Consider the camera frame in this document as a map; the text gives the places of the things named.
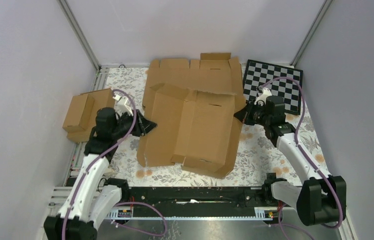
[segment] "checkerboard black frame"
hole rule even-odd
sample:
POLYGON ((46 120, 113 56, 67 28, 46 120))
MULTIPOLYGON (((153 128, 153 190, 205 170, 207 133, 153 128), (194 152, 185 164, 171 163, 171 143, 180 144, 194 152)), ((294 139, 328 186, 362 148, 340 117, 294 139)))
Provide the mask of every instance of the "checkerboard black frame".
MULTIPOLYGON (((258 96, 257 88, 277 77, 291 77, 298 80, 300 86, 303 87, 303 71, 300 69, 248 60, 243 78, 243 93, 246 100, 256 100, 258 96)), ((271 90, 272 95, 284 98, 286 113, 300 115, 302 95, 295 83, 281 79, 267 87, 271 90)))

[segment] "gray wall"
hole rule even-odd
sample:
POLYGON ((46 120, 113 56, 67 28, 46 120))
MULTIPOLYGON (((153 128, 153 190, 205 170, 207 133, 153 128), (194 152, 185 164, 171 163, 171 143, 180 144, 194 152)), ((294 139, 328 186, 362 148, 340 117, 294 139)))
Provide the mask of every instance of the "gray wall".
POLYGON ((68 0, 102 64, 232 52, 289 63, 324 0, 68 0))
POLYGON ((348 184, 360 240, 374 239, 374 1, 334 1, 300 62, 330 171, 348 184))
POLYGON ((31 240, 73 144, 61 126, 94 70, 55 0, 0 0, 0 239, 31 240))

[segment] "gray floor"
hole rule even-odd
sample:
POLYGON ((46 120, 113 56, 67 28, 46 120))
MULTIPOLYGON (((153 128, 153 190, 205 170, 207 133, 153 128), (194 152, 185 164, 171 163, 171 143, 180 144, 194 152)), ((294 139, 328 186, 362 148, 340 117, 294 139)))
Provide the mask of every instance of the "gray floor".
MULTIPOLYGON (((283 223, 293 224, 305 228, 317 240, 340 240, 338 230, 332 230, 323 226, 305 227, 298 219, 297 213, 292 209, 285 209, 283 223)), ((163 230, 161 221, 143 220, 130 221, 127 223, 131 227, 142 230, 160 233, 163 230)), ((262 221, 213 221, 213 220, 173 220, 168 221, 169 231, 164 237, 152 237, 143 233, 135 232, 122 227, 116 228, 109 221, 104 221, 98 231, 98 240, 237 240, 237 239, 259 239, 259 240, 282 240, 285 239, 281 230, 277 226, 267 227, 262 221)), ((304 233, 295 229, 284 227, 291 240, 310 239, 304 233)))

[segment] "brown cardboard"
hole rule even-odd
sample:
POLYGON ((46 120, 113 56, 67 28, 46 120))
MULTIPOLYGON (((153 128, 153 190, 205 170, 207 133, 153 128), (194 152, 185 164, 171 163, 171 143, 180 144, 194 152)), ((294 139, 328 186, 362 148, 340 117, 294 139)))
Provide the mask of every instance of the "brown cardboard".
POLYGON ((115 99, 113 99, 113 93, 110 88, 86 92, 79 96, 90 96, 94 98, 94 104, 92 106, 91 114, 88 119, 88 124, 85 130, 69 132, 67 134, 67 138, 75 143, 88 141, 91 129, 95 126, 95 118, 97 116, 97 111, 105 107, 113 108, 115 106, 115 99))
POLYGON ((223 178, 234 168, 242 128, 234 113, 244 106, 241 66, 230 53, 153 60, 143 108, 158 127, 140 138, 138 162, 223 178))
POLYGON ((88 126, 94 98, 85 94, 72 98, 66 113, 63 129, 68 133, 83 131, 88 126))

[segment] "floral tablecloth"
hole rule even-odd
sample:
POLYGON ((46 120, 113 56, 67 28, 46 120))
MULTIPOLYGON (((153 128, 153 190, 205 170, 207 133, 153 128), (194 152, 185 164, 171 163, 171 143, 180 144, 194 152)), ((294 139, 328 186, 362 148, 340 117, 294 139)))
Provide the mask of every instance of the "floral tablecloth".
MULTIPOLYGON (((140 107, 147 69, 147 67, 111 68, 106 88, 126 91, 133 97, 136 107, 140 107)), ((287 121, 296 126, 299 116, 287 114, 287 121)), ((321 168, 326 168, 321 146, 308 112, 302 123, 300 137, 321 164, 321 168)), ((127 179, 132 187, 261 186, 266 179, 266 173, 273 172, 294 185, 301 185, 290 163, 266 139, 261 126, 243 127, 234 170, 224 179, 182 171, 179 165, 142 167, 136 159, 138 141, 137 137, 127 138, 115 153, 110 166, 114 170, 113 178, 127 179)))

